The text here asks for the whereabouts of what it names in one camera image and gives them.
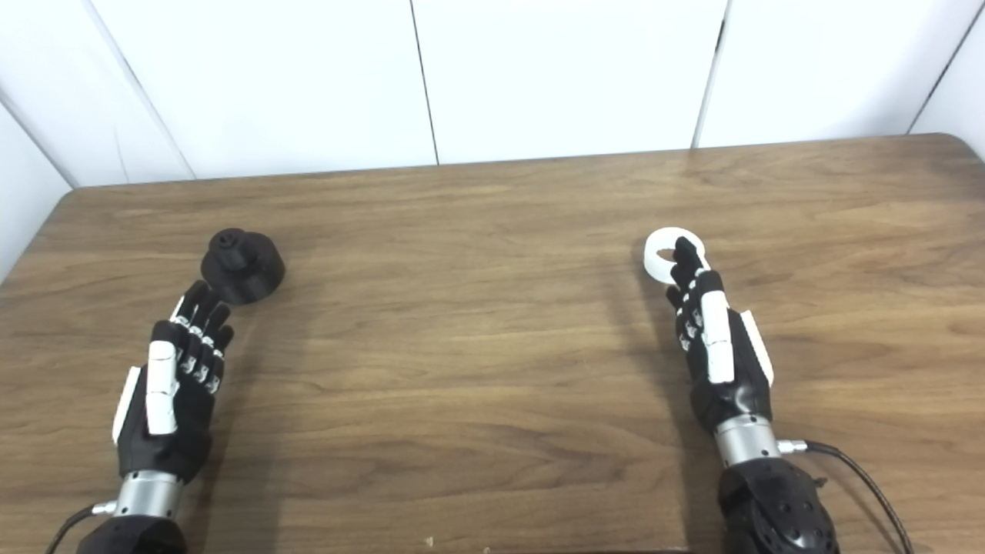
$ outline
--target robotic hand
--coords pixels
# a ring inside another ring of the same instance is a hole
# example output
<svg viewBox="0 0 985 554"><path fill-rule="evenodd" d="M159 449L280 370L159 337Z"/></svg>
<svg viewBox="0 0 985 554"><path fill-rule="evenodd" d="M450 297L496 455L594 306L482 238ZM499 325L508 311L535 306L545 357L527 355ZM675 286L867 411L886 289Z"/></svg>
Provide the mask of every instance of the robotic hand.
<svg viewBox="0 0 985 554"><path fill-rule="evenodd" d="M671 279L653 270L659 260L647 260L647 271L673 282L667 298L677 312L677 334L693 383L690 405L714 436L725 465L718 490L725 552L837 554L834 526L816 481L781 457L805 450L806 444L778 444L773 435L773 368L753 315L729 307L703 244L690 233L682 235L674 243ZM656 250L648 242L646 255L656 256Z"/></svg>
<svg viewBox="0 0 985 554"><path fill-rule="evenodd" d="M131 368L112 436L123 478L115 502L93 513L112 518L79 544L79 554L184 554L174 516L181 488L209 457L209 426L223 381L230 309L203 282L151 332L147 365Z"/></svg>

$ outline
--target white wall panel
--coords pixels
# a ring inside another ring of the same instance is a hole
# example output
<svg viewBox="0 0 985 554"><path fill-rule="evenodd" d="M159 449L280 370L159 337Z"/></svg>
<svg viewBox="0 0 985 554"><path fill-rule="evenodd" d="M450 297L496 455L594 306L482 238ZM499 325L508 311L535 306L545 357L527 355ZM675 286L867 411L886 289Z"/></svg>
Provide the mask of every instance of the white wall panel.
<svg viewBox="0 0 985 554"><path fill-rule="evenodd" d="M415 0L438 158L690 146L723 0Z"/></svg>
<svg viewBox="0 0 985 554"><path fill-rule="evenodd" d="M96 0L199 177L435 163L408 0Z"/></svg>
<svg viewBox="0 0 985 554"><path fill-rule="evenodd" d="M985 159L985 17L961 45L913 132L950 133Z"/></svg>
<svg viewBox="0 0 985 554"><path fill-rule="evenodd" d="M0 106L0 281L69 186Z"/></svg>
<svg viewBox="0 0 985 554"><path fill-rule="evenodd" d="M191 178L82 0L0 2L0 94L78 184Z"/></svg>
<svg viewBox="0 0 985 554"><path fill-rule="evenodd" d="M981 0L733 0L698 146L905 133Z"/></svg>

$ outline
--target black cylindrical object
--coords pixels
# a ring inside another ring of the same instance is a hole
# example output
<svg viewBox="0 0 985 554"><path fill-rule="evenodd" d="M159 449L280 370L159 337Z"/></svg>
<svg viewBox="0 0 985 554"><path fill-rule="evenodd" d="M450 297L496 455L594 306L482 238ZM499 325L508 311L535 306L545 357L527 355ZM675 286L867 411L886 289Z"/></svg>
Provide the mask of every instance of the black cylindrical object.
<svg viewBox="0 0 985 554"><path fill-rule="evenodd" d="M243 229L216 233L202 258L202 277L227 304L267 298L284 280L284 273L284 260L274 242Z"/></svg>

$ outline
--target wood grain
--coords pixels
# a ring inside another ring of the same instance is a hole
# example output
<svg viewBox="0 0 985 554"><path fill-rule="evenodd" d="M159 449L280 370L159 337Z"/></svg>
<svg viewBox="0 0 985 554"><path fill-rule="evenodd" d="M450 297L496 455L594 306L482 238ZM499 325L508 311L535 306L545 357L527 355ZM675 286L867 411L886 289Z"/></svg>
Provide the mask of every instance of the wood grain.
<svg viewBox="0 0 985 554"><path fill-rule="evenodd" d="M115 495L126 368L242 226L288 277L233 314L193 552L714 554L719 462L640 272L668 225L755 310L778 434L856 457L919 551L980 552L983 187L924 135L76 190L0 287L0 553ZM845 552L892 551L847 468L799 462Z"/></svg>

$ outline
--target white plastic ring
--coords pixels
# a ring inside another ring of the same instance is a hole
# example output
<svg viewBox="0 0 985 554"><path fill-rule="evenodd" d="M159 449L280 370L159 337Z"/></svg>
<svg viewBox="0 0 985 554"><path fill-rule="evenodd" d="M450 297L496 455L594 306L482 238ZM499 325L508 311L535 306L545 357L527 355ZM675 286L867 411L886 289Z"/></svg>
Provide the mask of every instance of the white plastic ring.
<svg viewBox="0 0 985 554"><path fill-rule="evenodd" d="M676 262L660 257L660 250L673 250L677 239L684 237L689 240L697 249L697 256L701 258L701 263L708 267L708 262L704 259L704 242L701 241L691 231L680 227L664 227L650 234L643 247L643 268L657 281L665 285L674 285L674 278L671 277L671 268Z"/></svg>

